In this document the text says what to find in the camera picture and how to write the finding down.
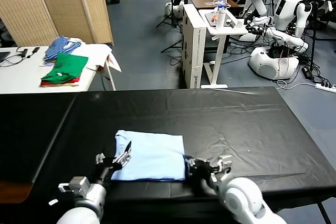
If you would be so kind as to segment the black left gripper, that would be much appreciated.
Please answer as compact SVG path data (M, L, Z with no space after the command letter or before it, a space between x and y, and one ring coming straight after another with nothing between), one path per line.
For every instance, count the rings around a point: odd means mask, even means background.
M97 154L95 157L95 183L108 183L111 180L114 172L118 171L120 167L125 165L131 159L131 142L129 142L123 153L114 158L112 165L107 166L108 158L104 153Z

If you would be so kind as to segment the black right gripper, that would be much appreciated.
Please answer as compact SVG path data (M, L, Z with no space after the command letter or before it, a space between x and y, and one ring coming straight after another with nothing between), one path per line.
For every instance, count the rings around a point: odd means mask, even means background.
M185 155L184 160L188 165L185 168L185 180L193 180L195 177L208 183L211 174L218 172L218 166L211 166L210 162L202 157Z

